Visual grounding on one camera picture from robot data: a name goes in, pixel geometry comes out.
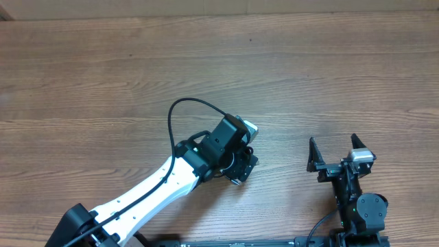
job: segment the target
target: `wooden surface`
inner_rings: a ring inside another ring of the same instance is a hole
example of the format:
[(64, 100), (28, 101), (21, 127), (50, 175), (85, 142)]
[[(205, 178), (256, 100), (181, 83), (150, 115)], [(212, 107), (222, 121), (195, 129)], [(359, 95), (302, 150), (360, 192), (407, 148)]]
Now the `wooden surface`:
[[(0, 75), (1, 246), (44, 246), (68, 208), (154, 172), (179, 97), (258, 125), (261, 164), (245, 186), (217, 179), (172, 203), (147, 237), (307, 235), (335, 207), (306, 172), (308, 140), (337, 162), (356, 132), (378, 156), (360, 183), (390, 202), (383, 234), (439, 240), (439, 12), (2, 22)], [(220, 119), (181, 104), (176, 141)]]
[(14, 20), (437, 10), (439, 0), (0, 0)]

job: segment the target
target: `cable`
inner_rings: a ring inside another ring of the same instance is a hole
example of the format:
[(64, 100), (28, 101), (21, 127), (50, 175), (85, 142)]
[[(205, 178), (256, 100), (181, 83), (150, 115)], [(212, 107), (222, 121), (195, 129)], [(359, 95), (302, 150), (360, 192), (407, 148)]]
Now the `cable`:
[(311, 237), (313, 236), (314, 232), (317, 230), (317, 228), (327, 219), (329, 219), (332, 215), (337, 213), (338, 209), (335, 209), (334, 211), (328, 213), (326, 216), (324, 216), (317, 224), (313, 227), (311, 232), (309, 232), (308, 238), (307, 238), (307, 245), (306, 247), (309, 247), (309, 240), (311, 240)]
[(126, 211), (130, 210), (132, 207), (136, 206), (139, 202), (141, 202), (142, 200), (144, 200), (145, 198), (147, 198), (149, 195), (151, 195), (152, 193), (154, 193), (163, 183), (165, 183), (167, 181), (167, 179), (169, 178), (169, 176), (172, 173), (172, 169), (174, 168), (174, 163), (176, 161), (176, 151), (175, 151), (175, 144), (174, 144), (174, 135), (172, 134), (172, 126), (171, 126), (171, 114), (172, 114), (172, 110), (174, 109), (174, 107), (176, 106), (176, 104), (183, 102), (183, 101), (195, 101), (195, 102), (199, 102), (202, 104), (205, 104), (211, 108), (213, 108), (214, 110), (216, 110), (217, 112), (226, 115), (226, 113), (222, 110), (220, 110), (218, 107), (204, 101), (201, 99), (196, 99), (196, 98), (182, 98), (182, 99), (178, 99), (176, 100), (171, 107), (169, 108), (169, 111), (167, 113), (167, 129), (169, 132), (169, 138), (171, 139), (171, 150), (172, 150), (172, 157), (171, 157), (171, 165), (169, 166), (169, 170), (167, 171), (166, 175), (163, 177), (162, 180), (160, 180), (160, 182), (157, 183), (156, 186), (154, 186), (151, 190), (149, 190), (147, 193), (145, 193), (143, 196), (141, 196), (139, 199), (135, 200), (134, 202), (131, 202), (128, 206), (124, 207), (122, 210), (114, 213), (112, 216), (110, 216), (108, 219), (104, 220), (103, 222), (97, 224), (96, 226), (92, 227), (90, 230), (86, 231), (85, 233), (75, 237), (74, 239), (72, 239), (69, 243), (67, 243), (66, 245), (64, 245), (64, 247), (70, 247), (73, 246), (74, 244), (76, 244), (78, 241), (84, 239), (86, 236), (92, 234), (94, 231), (96, 231), (97, 229), (103, 227), (105, 224), (111, 222), (114, 219), (117, 219), (122, 213), (125, 213)]

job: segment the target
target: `wooden table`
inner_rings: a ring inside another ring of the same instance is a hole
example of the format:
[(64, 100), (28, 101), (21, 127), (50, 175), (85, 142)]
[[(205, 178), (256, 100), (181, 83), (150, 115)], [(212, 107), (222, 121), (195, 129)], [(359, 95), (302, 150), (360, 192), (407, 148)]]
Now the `wooden table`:
[[(335, 208), (306, 172), (308, 140), (337, 162), (356, 132), (378, 156), (360, 183), (390, 202), (383, 234), (438, 243), (439, 12), (369, 12), (0, 23), (0, 245), (44, 246), (74, 204), (154, 172), (180, 97), (258, 125), (261, 165), (245, 186), (217, 179), (172, 203), (146, 237), (307, 235)], [(220, 119), (183, 103), (176, 141)]]

